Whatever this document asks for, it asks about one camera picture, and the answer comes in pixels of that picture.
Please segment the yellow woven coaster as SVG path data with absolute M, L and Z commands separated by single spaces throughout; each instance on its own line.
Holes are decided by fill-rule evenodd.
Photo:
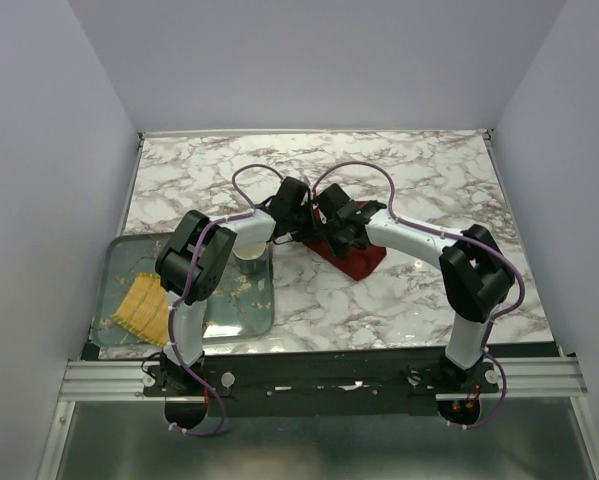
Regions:
M 112 319 L 142 341 L 163 347 L 168 340 L 168 313 L 160 277 L 139 273 Z

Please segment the white cup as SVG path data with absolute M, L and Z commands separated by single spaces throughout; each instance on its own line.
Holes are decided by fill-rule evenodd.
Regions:
M 233 250 L 233 257 L 243 275 L 255 275 L 266 268 L 269 252 L 265 242 L 251 243 Z

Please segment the floral metal tray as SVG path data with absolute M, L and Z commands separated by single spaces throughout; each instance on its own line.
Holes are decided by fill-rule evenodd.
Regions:
M 118 325 L 112 315 L 139 273 L 155 274 L 155 262 L 170 235 L 139 234 L 115 239 L 106 251 L 102 279 L 90 328 L 100 348 L 149 345 Z M 203 320 L 205 343 L 267 334 L 274 322 L 272 247 L 263 272 L 243 275 L 229 257 L 223 276 L 207 299 Z

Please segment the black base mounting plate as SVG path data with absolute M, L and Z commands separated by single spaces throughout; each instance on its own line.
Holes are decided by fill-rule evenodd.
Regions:
M 173 426 L 190 432 L 248 417 L 442 415 L 473 425 L 480 398 L 499 392 L 491 363 L 456 371 L 440 347 L 208 355 L 193 368 L 205 386 L 164 369 L 163 359 L 140 362 L 144 394 L 202 396 L 201 403 L 155 402 Z

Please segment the red cloth napkin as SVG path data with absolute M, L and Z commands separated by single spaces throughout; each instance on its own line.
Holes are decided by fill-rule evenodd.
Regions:
M 329 205 L 328 203 L 314 201 L 313 204 L 319 239 L 314 242 L 305 242 L 303 244 L 309 250 L 316 253 L 353 280 L 360 281 L 367 278 L 385 258 L 387 253 L 386 248 L 371 243 L 365 250 L 353 249 L 343 258 L 336 258 L 332 255 L 328 245 L 323 240 L 321 227 L 326 221 L 333 218 L 343 220 L 345 218 L 353 217 L 354 215 L 362 215 L 364 218 L 368 219 L 369 224 L 371 217 L 384 210 L 386 206 L 376 200 L 348 200 L 345 204 L 341 205 Z

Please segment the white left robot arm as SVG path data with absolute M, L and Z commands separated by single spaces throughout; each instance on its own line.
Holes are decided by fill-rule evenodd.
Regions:
M 166 382 L 176 393 L 188 395 L 207 384 L 195 365 L 204 356 L 204 303 L 233 251 L 311 228 L 310 203 L 309 185 L 286 177 L 268 202 L 243 213 L 215 219 L 197 210 L 184 215 L 155 264 L 170 302 L 162 367 L 168 368 Z

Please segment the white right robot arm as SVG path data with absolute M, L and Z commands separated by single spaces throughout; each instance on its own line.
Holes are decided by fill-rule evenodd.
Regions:
M 513 268 L 490 232 L 477 224 L 444 232 L 428 224 L 397 220 L 386 205 L 358 203 L 337 184 L 318 194 L 313 205 L 315 226 L 333 257 L 343 259 L 350 253 L 385 248 L 440 271 L 454 320 L 439 379 L 453 392 L 472 384 L 474 367 L 484 356 L 488 324 L 515 283 Z

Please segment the aluminium frame rail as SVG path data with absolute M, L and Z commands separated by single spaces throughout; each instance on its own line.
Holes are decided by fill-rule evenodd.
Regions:
M 588 393 L 574 357 L 501 358 L 508 399 L 583 397 Z M 201 403 L 202 396 L 144 394 L 139 361 L 76 361 L 65 368 L 59 399 L 65 402 L 170 401 Z

